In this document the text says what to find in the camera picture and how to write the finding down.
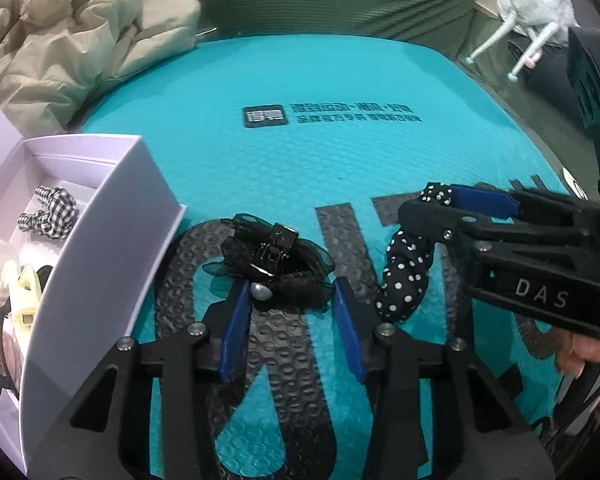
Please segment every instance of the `beige blanket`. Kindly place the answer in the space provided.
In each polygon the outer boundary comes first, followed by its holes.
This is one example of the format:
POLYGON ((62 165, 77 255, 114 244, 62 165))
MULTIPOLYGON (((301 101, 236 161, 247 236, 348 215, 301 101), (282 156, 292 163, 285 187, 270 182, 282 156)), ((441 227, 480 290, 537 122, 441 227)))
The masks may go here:
POLYGON ((197 0, 0 0, 0 108, 25 137, 194 46, 197 0))

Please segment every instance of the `cardboard box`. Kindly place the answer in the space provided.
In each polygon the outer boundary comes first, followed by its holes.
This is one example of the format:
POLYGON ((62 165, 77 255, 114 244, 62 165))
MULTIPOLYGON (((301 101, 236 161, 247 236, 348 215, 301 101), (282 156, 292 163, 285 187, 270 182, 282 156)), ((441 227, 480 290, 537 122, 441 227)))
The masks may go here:
POLYGON ((0 398, 0 446, 26 470, 40 439, 103 355, 129 335, 184 206, 140 137, 65 135, 23 140, 0 111, 0 238, 20 263, 54 270, 42 295, 20 379, 0 398), (42 206, 40 184, 64 186, 78 219, 66 240, 21 232, 42 206))

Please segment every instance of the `black cable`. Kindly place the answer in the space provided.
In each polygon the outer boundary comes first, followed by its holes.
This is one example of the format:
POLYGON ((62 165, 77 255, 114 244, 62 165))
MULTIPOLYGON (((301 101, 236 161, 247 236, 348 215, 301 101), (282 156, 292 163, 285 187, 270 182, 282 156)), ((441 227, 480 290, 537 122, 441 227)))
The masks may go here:
POLYGON ((596 400, 598 400, 599 396, 600 396, 600 386, 597 387, 597 389, 589 397, 587 397, 587 400, 583 403, 581 408, 570 418, 570 420, 568 420, 566 424, 563 424, 562 427, 560 428, 560 430, 558 430, 557 433, 551 437, 551 440, 549 440, 549 442, 547 443, 547 446, 546 446, 547 450, 551 450, 553 448, 553 446, 558 441, 558 439, 564 435, 565 431, 567 431, 567 428, 571 424, 573 424, 580 415, 582 415, 587 409, 589 409, 589 407, 594 402, 596 402, 596 400))

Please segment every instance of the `screw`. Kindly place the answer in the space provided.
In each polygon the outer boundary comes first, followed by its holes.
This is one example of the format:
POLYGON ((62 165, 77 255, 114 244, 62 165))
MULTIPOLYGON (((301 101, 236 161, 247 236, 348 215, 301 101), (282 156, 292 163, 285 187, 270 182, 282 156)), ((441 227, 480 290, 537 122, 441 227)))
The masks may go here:
POLYGON ((122 352, 126 352, 128 350, 131 350, 135 344, 136 344, 135 339, 133 339, 132 337, 129 337, 129 336, 124 336, 124 337, 121 337, 120 339, 118 339, 116 346, 118 347, 118 350, 120 350, 122 352))
POLYGON ((189 335, 204 335, 206 332, 206 325, 200 322, 191 323, 187 326, 187 332, 189 332, 189 335))
POLYGON ((395 326, 392 323, 380 323, 376 331, 382 337, 389 337, 395 334, 395 326))
POLYGON ((466 341, 461 337, 453 337, 449 340, 449 346, 456 352, 461 352, 466 348, 466 341))
POLYGON ((478 241, 474 244, 475 248, 478 249, 481 253, 486 253, 487 251, 491 251, 491 243, 485 241, 478 241))

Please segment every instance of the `black bow hair clip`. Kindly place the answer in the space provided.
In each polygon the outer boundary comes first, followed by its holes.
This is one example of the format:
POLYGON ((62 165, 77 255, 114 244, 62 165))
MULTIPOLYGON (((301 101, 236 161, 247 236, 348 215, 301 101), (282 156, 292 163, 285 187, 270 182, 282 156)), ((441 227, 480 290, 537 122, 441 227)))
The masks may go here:
POLYGON ((247 213, 222 222, 234 233, 220 245, 224 260, 203 265, 206 272, 251 282, 261 310, 326 312, 332 291, 327 276, 335 268, 327 251, 291 227, 247 213))

